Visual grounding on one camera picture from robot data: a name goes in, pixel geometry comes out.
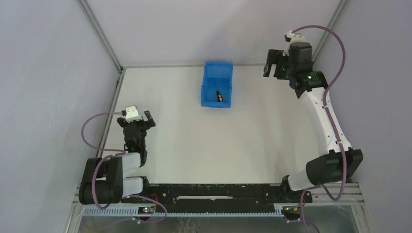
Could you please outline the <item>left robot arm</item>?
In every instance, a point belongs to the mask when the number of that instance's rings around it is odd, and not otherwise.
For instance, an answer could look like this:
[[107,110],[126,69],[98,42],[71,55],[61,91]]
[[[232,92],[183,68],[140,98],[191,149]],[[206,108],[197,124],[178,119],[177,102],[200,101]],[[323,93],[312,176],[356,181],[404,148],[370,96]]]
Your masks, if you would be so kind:
[[150,111],[146,118],[134,106],[119,112],[117,123],[123,130],[124,146],[113,150],[114,155],[90,158],[86,162],[79,189],[82,205],[96,205],[105,209],[109,204],[119,203],[122,198],[140,194],[147,189],[145,176],[126,176],[125,173],[145,165],[147,160],[146,136],[156,126]]

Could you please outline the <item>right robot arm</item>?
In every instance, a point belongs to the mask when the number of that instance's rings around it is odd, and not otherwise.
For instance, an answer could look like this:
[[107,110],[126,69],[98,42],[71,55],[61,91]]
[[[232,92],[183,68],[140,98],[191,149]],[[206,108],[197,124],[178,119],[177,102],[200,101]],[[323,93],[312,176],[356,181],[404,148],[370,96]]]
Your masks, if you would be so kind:
[[326,183],[346,182],[363,161],[360,149],[354,149],[346,139],[332,108],[324,74],[313,70],[312,46],[308,42],[291,43],[288,50],[269,49],[263,70],[274,77],[289,81],[289,86],[303,103],[315,132],[319,157],[305,168],[284,177],[288,191],[300,191]]

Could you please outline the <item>black yellow screwdriver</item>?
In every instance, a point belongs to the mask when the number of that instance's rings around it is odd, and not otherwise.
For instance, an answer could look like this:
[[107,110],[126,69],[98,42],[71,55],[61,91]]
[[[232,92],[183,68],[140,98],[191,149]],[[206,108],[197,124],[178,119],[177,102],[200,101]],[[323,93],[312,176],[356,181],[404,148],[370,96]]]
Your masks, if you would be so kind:
[[217,102],[223,102],[223,97],[219,91],[216,91],[216,95],[217,95]]

